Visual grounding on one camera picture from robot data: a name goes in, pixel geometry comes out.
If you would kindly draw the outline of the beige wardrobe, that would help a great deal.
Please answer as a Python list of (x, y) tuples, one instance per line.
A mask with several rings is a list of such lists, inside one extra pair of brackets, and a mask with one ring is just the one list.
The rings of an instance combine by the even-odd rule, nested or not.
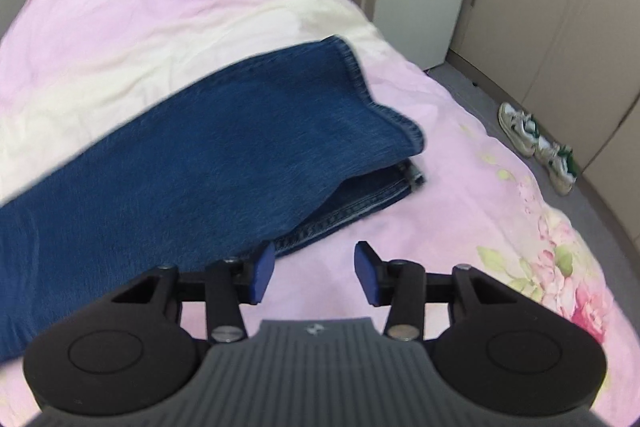
[(458, 52), (573, 151), (611, 207), (639, 202), (639, 0), (474, 0)]

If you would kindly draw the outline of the pink floral duvet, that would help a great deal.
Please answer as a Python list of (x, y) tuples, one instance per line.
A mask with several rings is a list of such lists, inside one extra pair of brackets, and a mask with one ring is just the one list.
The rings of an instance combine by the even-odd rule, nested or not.
[(421, 127), (426, 183), (279, 261), (250, 327), (368, 314), (352, 271), (360, 239), (433, 271), (466, 262), (595, 335), (608, 373), (594, 409), (632, 424), (639, 339), (582, 236), (529, 169), (348, 0), (27, 0), (1, 41), (1, 196), (209, 72), (332, 35), (357, 54), (373, 98)]

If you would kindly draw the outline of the blue denim jeans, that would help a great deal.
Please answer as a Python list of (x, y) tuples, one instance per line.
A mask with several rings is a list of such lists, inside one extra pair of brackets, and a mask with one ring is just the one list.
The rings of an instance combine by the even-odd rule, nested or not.
[(2, 360), (145, 271), (285, 255), (392, 205), (423, 147), (337, 37), (198, 80), (2, 206)]

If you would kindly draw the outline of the white green sneaker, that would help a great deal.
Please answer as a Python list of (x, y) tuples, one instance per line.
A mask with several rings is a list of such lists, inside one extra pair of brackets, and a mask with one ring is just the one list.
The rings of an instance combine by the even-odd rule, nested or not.
[(573, 150), (566, 145), (540, 141), (534, 157), (547, 169), (554, 191), (561, 196), (570, 194), (579, 176)]
[(498, 124), (518, 153), (524, 157), (535, 154), (540, 130), (532, 115), (504, 102), (498, 108)]

